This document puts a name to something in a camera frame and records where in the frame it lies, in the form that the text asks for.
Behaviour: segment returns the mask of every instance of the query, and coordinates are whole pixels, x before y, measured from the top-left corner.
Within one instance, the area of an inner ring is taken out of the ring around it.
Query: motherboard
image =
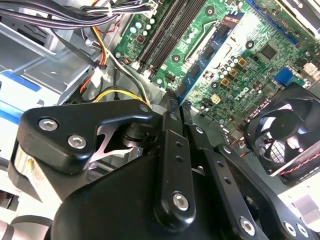
[[[278,0],[150,0],[115,55],[239,140],[291,82],[320,80],[317,36]]]

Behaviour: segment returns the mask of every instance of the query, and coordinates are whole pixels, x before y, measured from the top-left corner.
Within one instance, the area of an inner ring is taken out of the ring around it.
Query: green circuit board
[[[292,81],[304,85],[303,76],[299,75],[301,66],[297,61],[309,61],[314,59],[313,54],[320,52],[319,42],[275,1],[256,0],[255,3],[286,33],[293,36],[298,44],[290,42],[279,29],[258,14],[248,3],[242,3],[239,6],[239,1],[207,0],[164,64],[151,78],[162,88],[176,90],[193,66],[193,62],[187,57],[190,57],[196,44],[201,44],[199,40],[214,35],[219,22],[230,11],[244,13],[233,35],[220,49],[220,51],[225,49],[225,56],[213,59],[216,62],[198,79],[188,96],[192,106],[199,110],[202,116],[230,128],[234,128],[245,118],[256,115],[259,108],[263,108],[268,104],[269,99],[283,89],[283,86],[274,81],[275,76],[283,68],[287,67],[295,72]],[[163,16],[162,11],[164,12],[168,7],[169,5],[163,4],[158,14]],[[208,9],[212,8],[214,14],[209,14]],[[148,24],[149,20],[144,16],[136,15],[129,29],[136,22]],[[133,65],[138,55],[143,52],[144,45],[137,44],[136,38],[141,34],[139,30],[136,34],[132,34],[129,29],[115,53],[128,58],[129,64]],[[253,47],[246,46],[249,41],[253,42]],[[221,77],[219,64],[224,65],[230,60],[231,53],[239,62],[228,71],[228,74]],[[214,103],[213,96],[219,98],[217,103]]]

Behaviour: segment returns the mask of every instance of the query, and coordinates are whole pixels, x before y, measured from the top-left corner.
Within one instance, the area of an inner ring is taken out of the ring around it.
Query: yellow wire
[[[110,93],[121,93],[127,96],[132,97],[133,99],[137,99],[141,102],[143,102],[144,104],[148,105],[149,107],[151,107],[151,105],[149,103],[147,103],[146,101],[144,101],[142,98],[138,97],[137,95],[132,94],[131,92],[127,92],[127,91],[123,91],[123,90],[118,90],[118,89],[113,89],[113,90],[108,90],[105,91],[103,93],[101,93],[97,99],[95,100],[96,103],[98,103],[104,96],[110,94]]]
[[[107,47],[106,47],[104,41],[102,40],[102,38],[101,38],[101,36],[100,36],[100,34],[99,34],[98,30],[97,30],[97,27],[94,26],[92,29],[93,29],[96,37],[99,39],[100,45],[102,47],[102,50],[103,50],[104,56],[105,56],[103,65],[106,65],[107,60],[108,60],[108,56],[109,56],[108,53],[107,53],[107,50],[106,50]]]

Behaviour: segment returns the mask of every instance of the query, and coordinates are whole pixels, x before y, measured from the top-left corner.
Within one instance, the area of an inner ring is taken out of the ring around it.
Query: dimm slot
[[[172,3],[171,7],[165,14],[160,26],[156,29],[148,44],[144,47],[143,51],[138,57],[138,62],[140,63],[141,68],[144,67],[147,60],[150,58],[152,53],[154,53],[160,41],[163,39],[166,32],[168,31],[170,25],[173,23],[178,13],[186,6],[187,2],[188,0],[175,0]]]
[[[150,79],[154,77],[159,68],[163,65],[165,60],[168,58],[169,54],[172,52],[177,43],[181,40],[181,37],[186,32],[187,28],[190,26],[191,22],[195,19],[195,17],[198,15],[199,11],[206,2],[206,0],[193,0],[189,3],[187,9],[183,13],[182,18],[179,20],[179,22],[175,25],[174,29],[172,30],[169,38],[158,50],[159,54],[151,62],[150,65],[152,66],[152,69],[151,75],[149,77]]]

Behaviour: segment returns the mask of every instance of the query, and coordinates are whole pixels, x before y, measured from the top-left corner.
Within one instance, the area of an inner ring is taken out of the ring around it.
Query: cable bundle
[[[150,12],[150,8],[147,6],[150,5],[149,2],[136,4],[137,2],[139,1],[111,4],[110,7],[83,6],[78,9],[59,5],[52,0],[34,0],[32,2],[27,0],[0,0],[1,5],[31,9],[48,14],[51,17],[34,16],[3,8],[0,8],[0,16],[44,28],[74,30],[104,25],[122,14]]]

